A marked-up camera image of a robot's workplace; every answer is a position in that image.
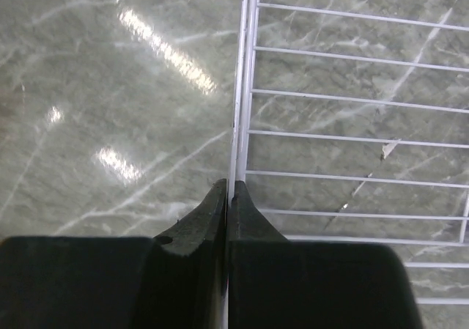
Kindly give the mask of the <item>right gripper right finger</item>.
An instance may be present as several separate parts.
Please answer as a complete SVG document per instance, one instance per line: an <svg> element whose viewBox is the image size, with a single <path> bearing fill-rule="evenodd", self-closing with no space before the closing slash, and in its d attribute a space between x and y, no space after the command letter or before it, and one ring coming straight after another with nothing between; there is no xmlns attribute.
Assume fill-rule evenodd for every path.
<svg viewBox="0 0 469 329"><path fill-rule="evenodd" d="M406 270L386 245L283 236L236 182L228 211L230 328L421 328Z"/></svg>

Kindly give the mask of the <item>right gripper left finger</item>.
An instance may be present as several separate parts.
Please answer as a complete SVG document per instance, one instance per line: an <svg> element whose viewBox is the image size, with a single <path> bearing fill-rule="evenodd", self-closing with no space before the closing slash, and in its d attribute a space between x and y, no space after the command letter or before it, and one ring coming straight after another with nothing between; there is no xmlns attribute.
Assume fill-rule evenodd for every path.
<svg viewBox="0 0 469 329"><path fill-rule="evenodd" d="M154 237L9 237L3 328L218 328L226 181Z"/></svg>

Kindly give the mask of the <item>white wire dish rack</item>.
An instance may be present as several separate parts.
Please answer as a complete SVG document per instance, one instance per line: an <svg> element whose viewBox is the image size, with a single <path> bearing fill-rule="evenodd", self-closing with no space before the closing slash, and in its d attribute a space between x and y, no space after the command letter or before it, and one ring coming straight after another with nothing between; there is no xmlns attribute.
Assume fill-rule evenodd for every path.
<svg viewBox="0 0 469 329"><path fill-rule="evenodd" d="M379 243L468 307L468 0L242 0L230 182L287 238Z"/></svg>

